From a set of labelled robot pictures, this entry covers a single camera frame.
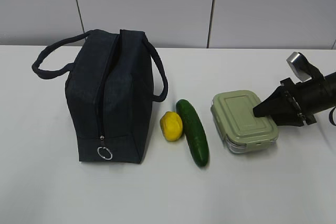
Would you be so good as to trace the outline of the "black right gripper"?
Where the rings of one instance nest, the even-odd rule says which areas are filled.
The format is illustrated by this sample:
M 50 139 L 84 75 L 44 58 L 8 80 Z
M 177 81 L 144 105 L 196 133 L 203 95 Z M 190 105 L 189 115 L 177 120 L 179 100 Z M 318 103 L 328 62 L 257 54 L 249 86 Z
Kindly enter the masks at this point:
M 314 114 L 331 109 L 329 122 L 335 124 L 335 77 L 298 83 L 287 78 L 280 84 L 266 100 L 253 108 L 255 117 L 270 115 L 277 126 L 301 127 L 316 123 Z

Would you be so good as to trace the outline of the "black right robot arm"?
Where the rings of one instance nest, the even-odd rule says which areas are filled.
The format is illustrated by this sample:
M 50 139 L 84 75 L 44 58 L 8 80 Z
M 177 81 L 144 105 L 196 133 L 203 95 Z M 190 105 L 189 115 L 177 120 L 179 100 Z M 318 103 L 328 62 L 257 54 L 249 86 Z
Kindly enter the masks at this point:
M 280 82 L 275 91 L 253 108 L 257 118 L 270 116 L 278 126 L 311 125 L 316 113 L 331 109 L 329 121 L 335 124 L 335 73 L 323 78 L 293 83 L 290 78 Z

